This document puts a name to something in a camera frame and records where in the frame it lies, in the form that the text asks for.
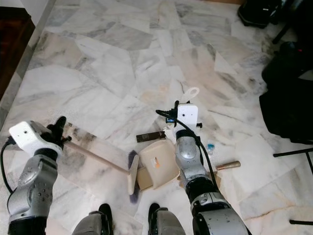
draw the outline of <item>white marble tile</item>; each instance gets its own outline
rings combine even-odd
[[[81,219],[97,209],[93,207],[96,200],[94,195],[58,175],[49,216],[72,232]]]
[[[160,48],[131,51],[136,77],[131,94],[153,109],[164,107],[171,76]]]
[[[249,137],[263,131],[263,126],[259,125],[254,114],[247,109],[216,106],[208,111],[217,124],[231,135],[238,132]]]
[[[102,19],[103,10],[100,11],[100,15],[97,14],[98,10],[94,8],[80,8],[61,25],[61,29],[77,34],[86,34],[89,37],[105,33],[106,30],[114,25],[114,22]]]
[[[55,64],[75,68],[82,53],[75,41],[54,33],[44,32],[34,52],[28,69],[43,65]]]
[[[152,41],[151,41],[151,44],[150,44],[150,46],[149,46],[149,49],[158,48],[158,47],[161,47],[161,46],[160,46],[160,42],[159,42],[159,40],[158,40],[158,38],[157,38],[157,34],[154,33],[154,34],[153,34]]]
[[[22,120],[48,124],[64,115],[93,133],[120,100],[76,70],[58,65],[40,67],[27,71],[4,131]]]
[[[172,0],[150,1],[148,12],[151,16],[150,28],[176,29],[181,26]]]
[[[79,70],[87,77],[124,98],[135,85],[135,77],[129,53],[91,38],[76,40],[78,47],[94,60],[84,62]]]
[[[144,10],[147,7],[148,1],[146,0],[118,0],[117,2]]]
[[[119,22],[128,27],[150,33],[150,16],[146,13],[130,13],[121,15],[118,18]]]
[[[169,88],[171,92],[167,96],[166,110],[172,109],[175,101],[181,100],[182,95],[190,88],[179,66],[169,66],[168,70],[172,80]]]
[[[56,6],[80,6],[81,0],[57,0]]]
[[[104,35],[96,39],[122,49],[139,50],[148,48],[152,38],[152,34],[116,23]]]
[[[175,59],[188,81],[193,78],[201,80],[201,75],[214,71],[215,50],[207,46],[195,47],[177,53]]]
[[[236,159],[241,162],[240,168],[231,170],[238,201],[246,199],[253,192],[299,165],[303,160],[298,157],[274,158],[273,149],[259,135],[236,144],[235,153]]]
[[[120,155],[121,151],[112,151],[110,148],[103,150],[105,154],[103,151],[98,154],[104,158],[127,159],[127,153]],[[59,161],[59,172],[79,188],[95,195],[101,202],[109,203],[129,215],[135,214],[138,204],[130,202],[127,177],[123,173],[68,148]]]
[[[74,15],[77,10],[78,7],[62,8],[55,6],[51,11],[46,26],[61,26],[72,15]]]
[[[233,23],[238,17],[236,11],[238,5],[224,4],[220,2],[207,2],[207,1],[193,1],[193,0],[176,0],[175,6],[179,17],[190,13],[199,13],[212,16],[224,17]]]
[[[139,235],[142,233],[142,224],[140,222],[114,207],[111,207],[111,210],[115,235]]]
[[[182,25],[191,30],[230,35],[231,26],[227,18],[203,13],[188,13],[180,19]]]
[[[9,192],[3,184],[2,178],[0,179],[0,234],[8,234],[9,228],[9,212],[7,210],[7,199]]]
[[[6,88],[3,97],[0,101],[0,107],[3,108],[6,111],[9,111],[11,108],[11,105],[13,103],[13,100],[19,90],[19,87],[22,83],[21,77],[15,72],[11,78],[11,81]]]
[[[289,219],[312,220],[311,213],[308,213],[313,204],[310,197],[313,192],[311,178],[312,173],[303,156],[300,165],[242,201],[241,214],[251,232],[306,234],[305,231],[310,231],[303,226],[289,224]]]
[[[264,30],[256,27],[244,26],[239,19],[231,24],[231,35],[238,39],[260,42],[263,39],[263,32]]]
[[[95,135],[130,152],[137,145],[136,135],[146,133],[156,117],[151,107],[127,95],[109,115],[103,117]]]
[[[123,4],[114,0],[95,0],[95,2],[107,8],[107,15],[128,14],[131,12],[142,12],[141,9],[131,5]]]
[[[165,57],[175,56],[177,55],[178,51],[193,48],[186,31],[182,28],[172,30],[157,30],[156,34]]]
[[[218,52],[216,52],[216,55],[215,55],[214,71],[229,73],[229,74],[237,74],[236,71],[229,65],[229,63]]]
[[[235,37],[196,30],[187,30],[187,33],[192,44],[210,44],[231,66],[253,55],[253,51]]]

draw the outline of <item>gray marble vein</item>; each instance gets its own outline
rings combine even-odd
[[[184,4],[184,3],[180,3],[180,2],[175,2],[175,7],[176,7],[179,17],[181,18],[191,13],[193,10],[192,6]]]
[[[55,2],[56,6],[79,6],[81,0],[57,0]]]
[[[129,53],[86,37],[76,40],[76,43],[87,55],[79,61],[76,69],[111,93],[124,98],[135,84]]]
[[[8,115],[9,111],[5,110],[4,108],[0,107],[0,126],[2,127],[6,116]]]
[[[235,80],[230,74],[227,73],[218,73],[222,81],[227,83],[233,90],[237,91],[240,94],[247,92],[245,87]]]
[[[146,9],[147,8],[147,1],[146,0],[117,0],[125,5],[133,6],[139,9]]]
[[[44,32],[34,52],[35,60],[31,61],[31,68],[41,65],[59,64],[74,68],[80,61],[82,53],[75,41],[60,35]]]
[[[125,50],[140,50],[150,46],[153,35],[140,30],[115,24],[105,34],[97,37],[98,40]]]
[[[82,33],[82,35],[97,39],[99,38],[98,36],[105,34],[107,30],[110,29],[113,25],[115,25],[115,22],[108,22],[107,24],[103,25],[103,28],[97,29],[88,33]]]
[[[210,44],[231,66],[254,54],[254,51],[235,37],[189,29],[187,33],[192,44]]]
[[[33,56],[33,53],[34,53],[34,50],[29,45],[27,45],[22,55],[22,58],[16,68],[16,72],[21,78],[23,78],[26,73],[28,64]]]
[[[171,0],[156,0],[148,8],[151,16],[150,28],[152,29],[177,29],[181,24],[176,12],[175,4]]]
[[[61,26],[67,21],[78,8],[59,8],[54,7],[50,17],[47,20],[46,26]]]
[[[21,83],[21,77],[15,72],[0,101],[0,107],[2,107],[4,110],[10,110]]]
[[[187,13],[180,19],[181,23],[190,29],[205,32],[230,35],[230,22],[228,18],[202,13]]]

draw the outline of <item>marble floor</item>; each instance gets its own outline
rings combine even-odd
[[[137,134],[165,126],[155,109],[169,109],[190,87],[199,87],[202,141],[215,144],[221,192],[254,235],[310,235],[313,181],[304,155],[275,159],[274,152],[303,148],[270,134],[259,95],[261,71],[277,49],[271,39],[281,25],[244,27],[238,6],[197,0],[57,0],[3,126],[22,120],[52,123],[64,115],[81,146],[127,167]],[[288,32],[283,40],[292,40]],[[28,156],[5,152],[10,185]],[[178,181],[144,191],[129,202],[119,172],[65,149],[59,160],[47,234],[69,235],[101,203],[113,211],[116,235],[147,234],[152,202],[175,213],[192,234],[189,202]],[[0,181],[0,233],[6,234],[8,193]]]

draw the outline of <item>wooden handle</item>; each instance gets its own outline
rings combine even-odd
[[[223,169],[230,169],[230,168],[235,168],[235,167],[240,167],[240,161],[235,161],[235,162],[231,162],[231,163],[227,163],[224,165],[218,165],[216,167],[217,170],[223,170]]]
[[[125,170],[125,169],[123,169],[123,168],[121,168],[121,167],[119,167],[119,166],[109,162],[108,160],[106,160],[104,158],[101,158],[100,156],[98,156],[98,155],[96,155],[96,154],[94,154],[94,153],[92,153],[92,152],[82,148],[81,146],[79,146],[77,144],[74,144],[73,142],[69,141],[65,145],[70,147],[71,149],[76,150],[77,152],[79,152],[79,153],[81,153],[81,154],[83,154],[83,155],[85,155],[87,157],[93,158],[93,159],[95,159],[95,160],[97,160],[97,161],[99,161],[99,162],[101,162],[103,164],[106,164],[106,165],[108,165],[108,166],[110,166],[110,167],[112,167],[112,168],[114,168],[114,169],[124,173],[125,175],[129,175],[129,171],[127,171],[127,170]]]

